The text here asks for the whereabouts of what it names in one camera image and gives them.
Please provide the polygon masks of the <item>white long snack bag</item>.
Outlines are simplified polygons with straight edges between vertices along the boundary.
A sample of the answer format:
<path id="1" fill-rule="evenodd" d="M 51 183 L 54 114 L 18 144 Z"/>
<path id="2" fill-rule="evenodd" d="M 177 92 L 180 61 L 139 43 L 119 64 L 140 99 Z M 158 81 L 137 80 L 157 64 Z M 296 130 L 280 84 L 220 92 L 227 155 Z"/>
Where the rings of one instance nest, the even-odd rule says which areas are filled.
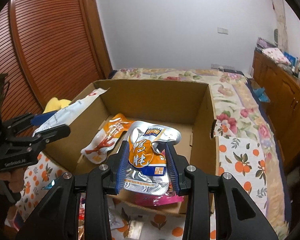
<path id="1" fill-rule="evenodd" d="M 79 99 L 71 105 L 68 105 L 58 110 L 46 122 L 39 126 L 33 133 L 45 131 L 47 129 L 57 127 L 59 125 L 70 125 L 73 123 L 99 96 L 104 94 L 107 89 L 98 88 L 93 90 L 89 95 L 83 99 Z"/>

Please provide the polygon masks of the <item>orange silver snack pouch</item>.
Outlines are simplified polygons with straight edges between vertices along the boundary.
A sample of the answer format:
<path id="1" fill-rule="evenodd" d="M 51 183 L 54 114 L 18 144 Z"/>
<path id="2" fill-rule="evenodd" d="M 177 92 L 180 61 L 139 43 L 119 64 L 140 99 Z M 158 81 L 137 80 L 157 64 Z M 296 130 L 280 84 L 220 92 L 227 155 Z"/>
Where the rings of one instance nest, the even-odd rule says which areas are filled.
<path id="1" fill-rule="evenodd" d="M 123 188 L 153 196 L 165 194 L 170 184 L 165 144 L 176 145 L 180 140 L 181 133 L 177 129 L 144 121 L 133 122 L 124 137 L 129 143 L 129 155 Z"/>

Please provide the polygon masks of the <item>yellow plush toy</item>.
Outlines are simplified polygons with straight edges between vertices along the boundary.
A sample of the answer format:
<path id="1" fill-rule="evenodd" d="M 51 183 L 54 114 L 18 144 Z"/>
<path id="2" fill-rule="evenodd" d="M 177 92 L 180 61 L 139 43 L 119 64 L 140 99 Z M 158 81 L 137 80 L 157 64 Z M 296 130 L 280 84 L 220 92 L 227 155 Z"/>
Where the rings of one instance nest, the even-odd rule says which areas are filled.
<path id="1" fill-rule="evenodd" d="M 67 106 L 69 106 L 71 103 L 70 100 L 67 100 L 67 99 L 61 99 L 61 100 L 58 100 L 57 98 L 51 98 L 48 103 L 46 104 L 46 107 L 43 111 L 43 113 L 49 113 L 49 112 L 52 112 L 52 111 L 58 111 L 60 109 L 63 109 Z"/>

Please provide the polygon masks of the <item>orange crayfish snack bag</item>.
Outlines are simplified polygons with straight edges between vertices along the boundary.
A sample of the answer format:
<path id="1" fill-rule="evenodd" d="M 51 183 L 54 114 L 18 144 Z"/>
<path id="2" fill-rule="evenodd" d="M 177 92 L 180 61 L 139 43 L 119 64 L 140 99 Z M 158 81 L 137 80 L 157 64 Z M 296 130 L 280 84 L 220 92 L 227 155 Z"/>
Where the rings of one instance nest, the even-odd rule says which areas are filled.
<path id="1" fill-rule="evenodd" d="M 101 164 L 107 159 L 108 152 L 115 147 L 121 135 L 129 130 L 133 122 L 121 113 L 115 115 L 104 123 L 90 144 L 81 150 L 81 154 L 93 164 Z"/>

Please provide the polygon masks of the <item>pink snack bag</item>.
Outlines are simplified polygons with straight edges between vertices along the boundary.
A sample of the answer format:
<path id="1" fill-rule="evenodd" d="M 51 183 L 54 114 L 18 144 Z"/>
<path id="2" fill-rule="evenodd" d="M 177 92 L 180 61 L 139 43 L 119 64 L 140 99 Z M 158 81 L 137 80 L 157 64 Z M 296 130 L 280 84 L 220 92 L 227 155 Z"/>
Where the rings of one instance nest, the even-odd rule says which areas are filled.
<path id="1" fill-rule="evenodd" d="M 170 205 L 175 203 L 181 203 L 183 202 L 183 200 L 184 197 L 178 196 L 173 190 L 168 190 L 166 193 L 160 196 L 143 193 L 133 194 L 134 204 L 144 207 Z"/>

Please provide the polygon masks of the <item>brown cardboard box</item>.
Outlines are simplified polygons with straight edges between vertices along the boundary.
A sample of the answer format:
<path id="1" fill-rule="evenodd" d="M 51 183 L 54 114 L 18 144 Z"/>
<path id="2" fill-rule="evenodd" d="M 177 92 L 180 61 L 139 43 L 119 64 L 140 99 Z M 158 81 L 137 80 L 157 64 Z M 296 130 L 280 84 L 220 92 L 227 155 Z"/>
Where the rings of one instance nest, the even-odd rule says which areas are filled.
<path id="1" fill-rule="evenodd" d="M 45 153 L 67 171 L 45 200 L 52 201 L 59 195 L 62 201 L 71 201 L 77 199 L 80 192 L 85 192 L 87 223 L 93 219 L 99 223 L 107 222 L 108 196 L 118 197 L 122 202 L 133 201 L 135 192 L 123 188 L 119 194 L 109 195 L 103 189 L 108 158 L 119 151 L 127 132 L 121 135 L 101 164 L 93 164 L 81 154 L 104 123 L 121 113 L 134 122 L 164 125 L 181 133 L 181 140 L 174 148 L 189 163 L 185 172 L 190 179 L 190 189 L 188 195 L 183 196 L 183 202 L 168 211 L 189 217 L 209 217 L 209 179 L 217 179 L 218 159 L 217 141 L 212 131 L 215 110 L 209 86 L 164 80 L 101 80 L 85 91 L 81 99 L 98 88 L 107 91 L 69 125 L 70 135 L 45 148 Z"/>

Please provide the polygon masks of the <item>orange-print white bedsheet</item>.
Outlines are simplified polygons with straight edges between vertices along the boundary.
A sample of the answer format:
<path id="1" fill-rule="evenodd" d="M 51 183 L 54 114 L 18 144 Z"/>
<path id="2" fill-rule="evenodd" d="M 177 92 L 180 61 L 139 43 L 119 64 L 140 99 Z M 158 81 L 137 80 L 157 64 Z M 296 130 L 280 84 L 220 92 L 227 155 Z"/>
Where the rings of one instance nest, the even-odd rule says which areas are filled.
<path id="1" fill-rule="evenodd" d="M 258 175 L 265 174 L 265 162 L 261 157 L 261 147 L 249 139 L 236 137 L 220 139 L 219 153 L 221 162 L 219 172 L 230 172 L 242 185 L 244 191 L 254 200 L 266 196 L 267 187 L 263 182 L 255 183 Z M 57 182 L 61 170 L 39 155 L 39 163 L 26 172 L 27 189 L 39 192 L 27 193 L 18 204 L 20 215 L 26 219 L 47 193 L 48 187 Z M 234 192 L 239 226 L 233 232 L 237 239 L 265 239 L 263 228 L 256 222 L 247 226 L 252 210 L 247 203 Z M 181 239 L 184 233 L 185 219 L 181 216 L 152 213 L 128 206 L 117 198 L 109 197 L 109 219 L 113 239 Z"/>

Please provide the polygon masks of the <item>wooden louvered wardrobe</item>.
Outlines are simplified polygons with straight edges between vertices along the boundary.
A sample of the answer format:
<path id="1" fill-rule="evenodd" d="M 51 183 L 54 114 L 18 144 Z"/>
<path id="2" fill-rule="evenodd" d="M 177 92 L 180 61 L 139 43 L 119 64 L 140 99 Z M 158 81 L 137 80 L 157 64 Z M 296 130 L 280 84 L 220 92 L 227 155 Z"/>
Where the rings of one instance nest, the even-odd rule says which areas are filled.
<path id="1" fill-rule="evenodd" d="M 0 12 L 0 74 L 8 120 L 74 99 L 112 71 L 97 0 L 9 0 Z"/>

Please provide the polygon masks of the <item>wooden sideboard cabinet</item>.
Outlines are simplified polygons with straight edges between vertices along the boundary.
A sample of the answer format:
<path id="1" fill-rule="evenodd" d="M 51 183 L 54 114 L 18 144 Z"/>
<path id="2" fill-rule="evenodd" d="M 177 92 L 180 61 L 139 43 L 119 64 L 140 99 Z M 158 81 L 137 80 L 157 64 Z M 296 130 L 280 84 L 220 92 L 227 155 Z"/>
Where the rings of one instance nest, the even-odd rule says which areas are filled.
<path id="1" fill-rule="evenodd" d="M 279 144 L 285 172 L 300 160 L 300 81 L 254 51 L 253 78 L 270 99 L 266 114 Z"/>

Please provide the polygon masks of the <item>folded floral cloth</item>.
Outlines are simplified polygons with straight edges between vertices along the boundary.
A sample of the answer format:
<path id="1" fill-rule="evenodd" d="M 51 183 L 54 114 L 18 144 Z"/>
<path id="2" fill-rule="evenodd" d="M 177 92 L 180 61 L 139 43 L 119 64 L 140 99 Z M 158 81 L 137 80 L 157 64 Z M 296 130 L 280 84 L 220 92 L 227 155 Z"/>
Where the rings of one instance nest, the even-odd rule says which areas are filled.
<path id="1" fill-rule="evenodd" d="M 270 59 L 272 59 L 275 63 L 291 65 L 291 62 L 285 57 L 285 55 L 277 47 L 262 49 L 262 53 L 267 57 L 269 57 Z"/>

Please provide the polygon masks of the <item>floral curtain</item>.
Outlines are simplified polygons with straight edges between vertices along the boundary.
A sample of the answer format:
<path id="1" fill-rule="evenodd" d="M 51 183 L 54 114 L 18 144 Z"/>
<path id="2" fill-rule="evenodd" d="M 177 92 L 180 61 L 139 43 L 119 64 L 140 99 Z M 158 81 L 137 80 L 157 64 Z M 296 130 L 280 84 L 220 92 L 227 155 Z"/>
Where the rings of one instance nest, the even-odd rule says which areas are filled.
<path id="1" fill-rule="evenodd" d="M 281 51 L 288 51 L 288 35 L 284 0 L 272 0 L 272 2 L 277 20 L 278 48 Z"/>

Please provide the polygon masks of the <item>white wall switch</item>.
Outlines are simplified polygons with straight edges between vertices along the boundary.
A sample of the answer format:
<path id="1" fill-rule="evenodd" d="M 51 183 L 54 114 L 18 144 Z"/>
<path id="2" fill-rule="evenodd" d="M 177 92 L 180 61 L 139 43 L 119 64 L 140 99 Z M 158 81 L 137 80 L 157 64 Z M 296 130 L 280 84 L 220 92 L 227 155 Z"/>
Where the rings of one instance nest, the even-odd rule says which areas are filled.
<path id="1" fill-rule="evenodd" d="M 218 27 L 218 28 L 217 28 L 217 33 L 228 35 L 228 34 L 229 34 L 229 31 L 228 31 L 228 29 Z"/>

